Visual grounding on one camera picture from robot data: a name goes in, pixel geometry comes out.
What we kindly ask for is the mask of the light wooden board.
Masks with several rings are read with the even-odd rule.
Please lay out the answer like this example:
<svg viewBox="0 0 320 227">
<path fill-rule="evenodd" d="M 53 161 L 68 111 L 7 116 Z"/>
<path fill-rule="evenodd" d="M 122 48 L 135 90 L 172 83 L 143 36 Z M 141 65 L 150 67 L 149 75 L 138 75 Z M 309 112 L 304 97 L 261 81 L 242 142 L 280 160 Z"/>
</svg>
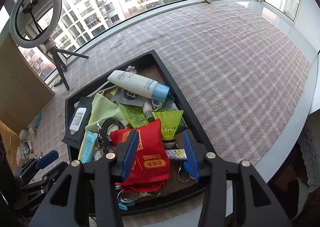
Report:
<svg viewBox="0 0 320 227">
<path fill-rule="evenodd" d="M 1 121 L 20 133 L 54 92 L 23 57 L 10 33 L 1 34 Z"/>
</svg>

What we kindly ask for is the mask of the yellow plastic shuttlecock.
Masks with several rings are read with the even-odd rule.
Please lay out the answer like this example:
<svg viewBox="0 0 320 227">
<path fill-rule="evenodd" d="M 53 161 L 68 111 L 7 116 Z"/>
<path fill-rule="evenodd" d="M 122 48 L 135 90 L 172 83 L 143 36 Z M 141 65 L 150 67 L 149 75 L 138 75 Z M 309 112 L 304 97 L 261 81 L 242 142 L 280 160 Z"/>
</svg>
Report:
<svg viewBox="0 0 320 227">
<path fill-rule="evenodd" d="M 183 112 L 183 110 L 152 112 L 153 117 L 155 119 L 159 119 L 161 122 L 161 134 L 163 140 L 173 140 L 175 138 Z"/>
</svg>

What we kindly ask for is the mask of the pink tube grey cap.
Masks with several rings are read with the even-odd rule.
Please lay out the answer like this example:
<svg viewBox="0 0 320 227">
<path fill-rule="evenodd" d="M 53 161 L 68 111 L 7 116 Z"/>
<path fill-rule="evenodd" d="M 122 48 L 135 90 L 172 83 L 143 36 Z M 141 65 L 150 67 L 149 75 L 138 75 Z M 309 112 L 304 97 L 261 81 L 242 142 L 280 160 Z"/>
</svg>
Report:
<svg viewBox="0 0 320 227">
<path fill-rule="evenodd" d="M 152 114 L 153 109 L 152 109 L 151 102 L 149 100 L 145 100 L 142 109 L 143 109 L 143 112 L 145 114 L 147 121 L 153 122 L 155 119 Z"/>
</svg>

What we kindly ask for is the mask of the blue clothespin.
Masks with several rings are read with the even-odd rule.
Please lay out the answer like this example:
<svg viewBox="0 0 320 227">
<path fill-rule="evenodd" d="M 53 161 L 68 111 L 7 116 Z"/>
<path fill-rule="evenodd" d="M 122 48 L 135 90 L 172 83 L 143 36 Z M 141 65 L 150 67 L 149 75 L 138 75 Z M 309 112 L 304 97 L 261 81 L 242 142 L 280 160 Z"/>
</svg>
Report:
<svg viewBox="0 0 320 227">
<path fill-rule="evenodd" d="M 40 126 L 41 124 L 41 120 L 42 120 L 42 111 L 39 111 L 37 113 L 37 116 L 35 118 L 35 124 L 34 124 L 34 128 L 35 129 L 38 129 L 38 127 Z"/>
</svg>

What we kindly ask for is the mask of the black wet wipes pack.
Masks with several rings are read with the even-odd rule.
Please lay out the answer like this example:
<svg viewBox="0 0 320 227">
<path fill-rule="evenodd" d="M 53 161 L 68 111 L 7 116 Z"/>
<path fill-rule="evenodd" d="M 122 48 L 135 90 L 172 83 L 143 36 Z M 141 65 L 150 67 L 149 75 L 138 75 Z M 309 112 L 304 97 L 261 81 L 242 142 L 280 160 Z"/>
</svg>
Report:
<svg viewBox="0 0 320 227">
<path fill-rule="evenodd" d="M 81 97 L 78 105 L 74 107 L 66 101 L 65 136 L 63 142 L 79 149 L 85 134 L 85 127 L 91 117 L 93 97 Z"/>
</svg>

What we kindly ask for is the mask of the red fabric pouch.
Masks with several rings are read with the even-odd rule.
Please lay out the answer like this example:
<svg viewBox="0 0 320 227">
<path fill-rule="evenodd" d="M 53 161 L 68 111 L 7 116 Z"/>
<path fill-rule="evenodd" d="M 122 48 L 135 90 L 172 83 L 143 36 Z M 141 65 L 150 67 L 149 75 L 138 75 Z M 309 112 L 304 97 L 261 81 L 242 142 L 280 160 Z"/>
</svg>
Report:
<svg viewBox="0 0 320 227">
<path fill-rule="evenodd" d="M 170 179 L 170 160 L 162 142 L 159 119 L 136 129 L 139 144 L 129 177 L 120 183 L 125 193 L 156 192 Z"/>
</svg>

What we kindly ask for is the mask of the light green cloth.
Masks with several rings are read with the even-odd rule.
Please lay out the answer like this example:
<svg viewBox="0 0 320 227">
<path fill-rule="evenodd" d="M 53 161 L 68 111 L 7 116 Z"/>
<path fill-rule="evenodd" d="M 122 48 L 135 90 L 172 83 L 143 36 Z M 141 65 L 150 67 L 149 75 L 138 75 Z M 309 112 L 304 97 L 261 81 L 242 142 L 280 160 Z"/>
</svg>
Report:
<svg viewBox="0 0 320 227">
<path fill-rule="evenodd" d="M 108 98 L 103 95 L 96 94 L 92 102 L 91 117 L 85 128 L 86 131 L 97 133 L 97 122 L 102 125 L 104 121 L 109 118 L 116 118 L 124 126 L 129 124 L 127 118 L 118 105 L 108 100 Z"/>
</svg>

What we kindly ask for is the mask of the plaid tablecloth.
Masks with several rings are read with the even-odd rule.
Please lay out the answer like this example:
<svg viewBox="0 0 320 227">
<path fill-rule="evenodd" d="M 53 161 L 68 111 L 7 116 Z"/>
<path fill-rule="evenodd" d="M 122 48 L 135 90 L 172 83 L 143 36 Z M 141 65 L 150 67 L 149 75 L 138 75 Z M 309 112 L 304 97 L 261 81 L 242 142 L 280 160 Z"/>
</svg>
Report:
<svg viewBox="0 0 320 227">
<path fill-rule="evenodd" d="M 218 155 L 247 159 L 268 180 L 293 148 L 312 103 L 317 51 L 295 27 L 272 24 L 250 4 L 199 3 L 139 21 L 86 49 L 68 68 L 71 90 L 42 109 L 37 153 L 67 161 L 65 100 L 109 70 L 154 50 Z"/>
</svg>

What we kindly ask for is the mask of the light blue packet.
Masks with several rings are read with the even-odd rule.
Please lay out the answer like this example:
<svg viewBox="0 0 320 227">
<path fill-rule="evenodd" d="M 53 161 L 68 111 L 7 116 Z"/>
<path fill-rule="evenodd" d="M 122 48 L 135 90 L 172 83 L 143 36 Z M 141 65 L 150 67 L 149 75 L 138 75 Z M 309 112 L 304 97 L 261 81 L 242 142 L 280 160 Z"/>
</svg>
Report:
<svg viewBox="0 0 320 227">
<path fill-rule="evenodd" d="M 85 139 L 81 144 L 80 153 L 78 159 L 84 164 L 92 161 L 93 151 L 98 134 L 88 131 L 85 134 Z"/>
</svg>

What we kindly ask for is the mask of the white plug adapter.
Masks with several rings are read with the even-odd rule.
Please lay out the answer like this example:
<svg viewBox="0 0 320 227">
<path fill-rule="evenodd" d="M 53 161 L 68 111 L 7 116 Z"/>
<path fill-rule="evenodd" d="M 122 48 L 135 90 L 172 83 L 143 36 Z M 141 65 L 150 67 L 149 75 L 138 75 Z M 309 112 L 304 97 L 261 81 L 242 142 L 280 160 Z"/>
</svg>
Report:
<svg viewBox="0 0 320 227">
<path fill-rule="evenodd" d="M 19 138 L 21 142 L 25 142 L 28 139 L 28 131 L 26 129 L 22 129 L 19 133 Z"/>
</svg>

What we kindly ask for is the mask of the white sunscreen bottle blue cap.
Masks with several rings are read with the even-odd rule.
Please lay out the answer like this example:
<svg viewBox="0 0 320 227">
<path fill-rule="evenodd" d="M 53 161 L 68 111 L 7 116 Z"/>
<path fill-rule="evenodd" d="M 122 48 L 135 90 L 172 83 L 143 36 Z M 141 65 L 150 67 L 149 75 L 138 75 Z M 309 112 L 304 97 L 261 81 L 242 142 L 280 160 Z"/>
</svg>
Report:
<svg viewBox="0 0 320 227">
<path fill-rule="evenodd" d="M 107 79 L 124 90 L 160 102 L 166 102 L 170 90 L 154 79 L 122 70 L 113 71 Z"/>
</svg>

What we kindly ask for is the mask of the blue round lid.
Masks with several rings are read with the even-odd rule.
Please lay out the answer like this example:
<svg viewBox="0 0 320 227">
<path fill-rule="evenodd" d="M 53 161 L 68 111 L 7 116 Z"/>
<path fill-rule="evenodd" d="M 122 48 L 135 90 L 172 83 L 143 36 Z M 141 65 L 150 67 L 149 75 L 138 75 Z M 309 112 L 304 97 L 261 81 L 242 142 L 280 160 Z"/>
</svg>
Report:
<svg viewBox="0 0 320 227">
<path fill-rule="evenodd" d="M 184 168 L 185 172 L 187 172 L 188 174 L 192 175 L 189 163 L 187 161 L 183 162 L 183 168 Z"/>
</svg>

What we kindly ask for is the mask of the patterned pen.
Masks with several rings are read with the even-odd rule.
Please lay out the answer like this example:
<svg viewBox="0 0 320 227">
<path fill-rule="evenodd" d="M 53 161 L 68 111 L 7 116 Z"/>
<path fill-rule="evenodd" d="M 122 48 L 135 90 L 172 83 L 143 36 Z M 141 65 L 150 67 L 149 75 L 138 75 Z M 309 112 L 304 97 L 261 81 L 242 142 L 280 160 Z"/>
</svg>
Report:
<svg viewBox="0 0 320 227">
<path fill-rule="evenodd" d="M 167 149 L 165 152 L 170 160 L 187 161 L 187 155 L 184 149 Z"/>
</svg>

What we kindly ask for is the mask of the grey sachet packet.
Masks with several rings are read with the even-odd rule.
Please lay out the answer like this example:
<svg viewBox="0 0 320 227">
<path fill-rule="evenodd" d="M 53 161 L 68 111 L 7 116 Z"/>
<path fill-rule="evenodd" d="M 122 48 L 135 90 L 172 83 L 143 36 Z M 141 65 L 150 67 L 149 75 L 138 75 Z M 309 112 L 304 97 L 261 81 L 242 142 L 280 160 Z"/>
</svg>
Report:
<svg viewBox="0 0 320 227">
<path fill-rule="evenodd" d="M 145 102 L 144 97 L 122 88 L 117 89 L 111 100 L 122 105 L 131 105 L 137 107 L 142 107 Z"/>
</svg>

